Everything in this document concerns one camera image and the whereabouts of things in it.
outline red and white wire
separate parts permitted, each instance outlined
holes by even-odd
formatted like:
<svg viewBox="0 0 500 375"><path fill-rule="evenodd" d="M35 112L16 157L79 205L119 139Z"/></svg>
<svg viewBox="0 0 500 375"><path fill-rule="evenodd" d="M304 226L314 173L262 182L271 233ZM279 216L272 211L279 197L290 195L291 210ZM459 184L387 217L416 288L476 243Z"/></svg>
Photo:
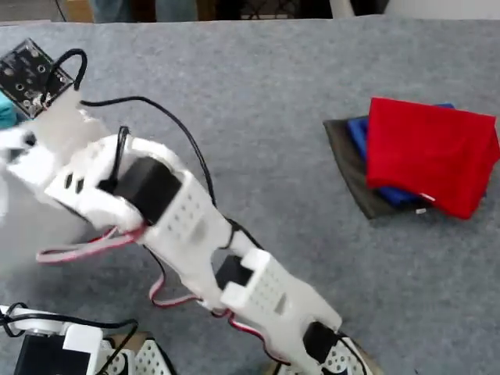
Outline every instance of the red and white wire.
<svg viewBox="0 0 500 375"><path fill-rule="evenodd" d="M111 248L132 244L144 233L145 227L131 230L118 237L113 237L117 228L106 232L102 237L91 240L84 244L55 246L42 250L37 254L37 262L45 264L65 263L87 258L88 256L100 254Z"/></svg>
<svg viewBox="0 0 500 375"><path fill-rule="evenodd" d="M178 297L178 298L158 300L156 298L156 296L165 286L165 281L166 281L166 275L165 275L165 271L162 269L162 274L160 275L158 280L149 289L149 300L152 302L152 304L154 306L166 309L169 307L175 307L178 305L182 305L185 302L199 300L199 298L193 294L185 295L185 296Z"/></svg>
<svg viewBox="0 0 500 375"><path fill-rule="evenodd" d="M229 316L229 319L227 320L227 322L233 327L233 328L236 328L237 330L240 330L241 332L245 332L247 334L251 334L252 336L255 336L257 338L260 339L260 341L262 341L262 345L264 347L264 352L266 352L267 356L270 357L273 361L276 361L278 363L281 363L282 365L285 365L285 366L290 366L290 363L289 362L286 362L284 361L283 359L280 359L278 357L276 357L275 355L272 355L269 350L267 349L267 346L266 346L266 339L263 337L263 335L258 332L255 328L252 328L250 326L247 326L246 324L243 324L243 323L240 323L240 322L237 322L235 319L234 319L234 312L232 312Z"/></svg>

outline mounting hole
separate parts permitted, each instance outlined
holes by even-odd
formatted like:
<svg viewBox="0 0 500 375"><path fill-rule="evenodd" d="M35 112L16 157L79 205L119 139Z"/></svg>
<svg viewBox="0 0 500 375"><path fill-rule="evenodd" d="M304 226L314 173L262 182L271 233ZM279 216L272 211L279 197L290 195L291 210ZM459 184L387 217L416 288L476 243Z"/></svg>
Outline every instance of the mounting hole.
<svg viewBox="0 0 500 375"><path fill-rule="evenodd" d="M84 190L84 179L80 178L77 182L77 188L75 191L77 194L80 194L82 190Z"/></svg>
<svg viewBox="0 0 500 375"><path fill-rule="evenodd" d="M64 187L66 189L70 188L71 182L73 182L73 174L72 173L70 173L66 176L66 180L64 181Z"/></svg>
<svg viewBox="0 0 500 375"><path fill-rule="evenodd" d="M35 146L37 144L37 138L33 132L30 132L24 136L24 143L28 146Z"/></svg>

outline white plastic bracket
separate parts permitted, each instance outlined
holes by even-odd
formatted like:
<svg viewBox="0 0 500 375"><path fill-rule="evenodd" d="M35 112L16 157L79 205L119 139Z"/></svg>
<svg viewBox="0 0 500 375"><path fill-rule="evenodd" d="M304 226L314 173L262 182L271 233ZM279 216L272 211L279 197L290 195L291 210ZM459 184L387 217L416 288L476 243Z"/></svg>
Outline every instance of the white plastic bracket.
<svg viewBox="0 0 500 375"><path fill-rule="evenodd" d="M247 285L230 282L221 302L261 333L273 354L306 375L320 375L321 364L309 356L302 341L313 321L338 331L337 312L311 287L290 275L268 252L254 248L241 260L253 271Z"/></svg>

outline black cable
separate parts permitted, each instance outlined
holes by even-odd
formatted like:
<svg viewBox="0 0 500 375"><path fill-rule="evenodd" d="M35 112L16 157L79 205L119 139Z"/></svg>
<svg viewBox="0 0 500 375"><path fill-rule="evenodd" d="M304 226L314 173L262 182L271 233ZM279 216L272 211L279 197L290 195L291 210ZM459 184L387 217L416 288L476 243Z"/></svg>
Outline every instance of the black cable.
<svg viewBox="0 0 500 375"><path fill-rule="evenodd" d="M50 85L52 84L53 80L55 79L55 73L57 72L57 69L61 67L61 65L68 59L72 58L73 56L80 56L81 57L81 65L80 69L78 70L77 78L75 78L75 81L73 83L73 86L76 91L80 90L80 84L81 81L84 79L85 72L87 71L87 64L88 64L88 58L87 54L83 49L80 48L72 48L66 52L64 52L61 57L59 57L54 63L52 64L52 67L50 71L48 72L47 80L45 81L45 89L44 92L41 95L40 101L42 104L50 105L50 103L45 103L45 99L47 98L48 94L48 89L50 88Z"/></svg>
<svg viewBox="0 0 500 375"><path fill-rule="evenodd" d="M66 16L64 16L63 10L61 9L61 5L59 4L59 0L54 0L54 3L55 3L55 6L57 6L57 10L59 10L59 15L61 16L62 20L64 22L68 22L68 20L66 19Z"/></svg>
<svg viewBox="0 0 500 375"><path fill-rule="evenodd" d="M342 341L342 344L344 344L344 346L351 352L351 354L353 356L355 356L356 360L361 363L361 368L362 368L362 374L363 375L366 375L366 367L365 367L365 363L363 362L363 360L359 357L359 355L354 351L354 349L351 348L351 346L344 340L344 338L342 336L338 336L338 339L340 341Z"/></svg>
<svg viewBox="0 0 500 375"><path fill-rule="evenodd" d="M97 327L103 330L116 330L119 328L123 328L126 326L132 325L132 328L130 329L130 332L127 334L127 336L123 339L120 345L115 349L113 354L108 358L106 363L102 366L102 368L97 372L97 375L106 375L106 369L108 368L109 365L113 363L113 360L118 356L120 351L127 345L128 341L135 335L135 333L138 330L139 323L136 321L136 319L128 319L128 320L123 320L118 323L102 323L102 322L96 322L94 320L85 320L81 318L76 318L74 316L67 316L67 315L61 315L61 314L45 314L42 312L36 312L36 313L29 313L29 314L21 314L18 316L10 316L13 312L13 310L16 307L22 307L24 309L27 309L26 304L22 302L17 302L13 305L11 305L7 311L2 313L0 311L0 326L3 327L4 331L7 333L7 335L10 338L16 338L24 334L25 331L20 331L17 334L14 334L12 330L9 327L9 324L15 323L15 322L20 322L22 320L51 320L55 322L61 322L61 323L73 323L73 324L80 324L82 326L90 326L90 327Z"/></svg>
<svg viewBox="0 0 500 375"><path fill-rule="evenodd" d="M231 224L231 235L230 235L230 238L229 238L229 241L228 241L227 245L224 246L223 248L230 248L230 246L231 246L231 244L233 242L234 233L238 232L240 230L240 231L242 231L243 233L246 234L246 236L250 239L250 241L257 248L260 248L261 250L264 249L262 247L262 245L252 236L252 234L245 227L243 227L238 221L233 220L233 219L231 219L229 217L226 217L226 220L229 222L229 224Z"/></svg>
<svg viewBox="0 0 500 375"><path fill-rule="evenodd" d="M118 184L118 172L120 171L120 165L122 162L123 153L125 152L125 144L127 143L127 137L129 134L130 134L130 129L128 127L121 126L120 129L118 130L118 136L116 137L115 160L113 162L109 178L105 182L105 184L108 184L108 188L110 190L114 189Z"/></svg>
<svg viewBox="0 0 500 375"><path fill-rule="evenodd" d="M104 100L101 102L89 102L86 100L82 100L80 101L80 103L82 105L86 105L87 107L104 107L107 105L119 104L124 102L134 102L134 101L144 102L148 103L149 105L152 105L153 107L155 107L156 109L167 115L184 132L187 139L189 140L189 143L191 143L191 146L195 150L195 154L198 157L203 173L205 174L206 184L209 190L210 198L212 199L212 204L216 206L216 196L215 196L215 191L213 189L212 176L210 175L210 171L206 165L206 161L205 158L203 157L202 151L200 150L198 144L196 143L196 140L193 138L193 135L191 134L189 129L182 123L182 121L180 121L173 113L171 113L171 111L164 108L157 102L145 98L144 96L128 96L125 98L116 98L111 100Z"/></svg>
<svg viewBox="0 0 500 375"><path fill-rule="evenodd" d="M163 279L166 280L166 271L165 271L165 267L163 266L163 264L160 262L160 260L158 259L158 257L155 255L155 253L153 253L151 251L151 249L146 246L146 245L142 245L143 248L145 248L146 250L148 250L149 254L153 257L153 259L155 260L156 263L158 263L158 266L162 272L162 275L163 275Z"/></svg>

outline blue object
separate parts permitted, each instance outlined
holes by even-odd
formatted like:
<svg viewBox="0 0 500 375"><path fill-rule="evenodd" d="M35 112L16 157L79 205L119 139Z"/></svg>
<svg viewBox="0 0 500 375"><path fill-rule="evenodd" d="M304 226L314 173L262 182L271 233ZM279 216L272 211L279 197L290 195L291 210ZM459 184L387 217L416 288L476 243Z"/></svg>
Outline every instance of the blue object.
<svg viewBox="0 0 500 375"><path fill-rule="evenodd" d="M438 107L451 108L454 109L455 106L450 103L438 104ZM351 138L354 141L356 147L358 148L359 154L366 161L367 150L366 150L366 138L368 136L368 116L359 117L357 119L348 120L347 126L349 133L351 133ZM420 200L419 195L413 193L408 193L406 191L397 189L395 187L380 187L378 192L392 205L401 205L402 203L414 202Z"/></svg>
<svg viewBox="0 0 500 375"><path fill-rule="evenodd" d="M0 130L13 127L16 124L17 115L14 103L0 92Z"/></svg>

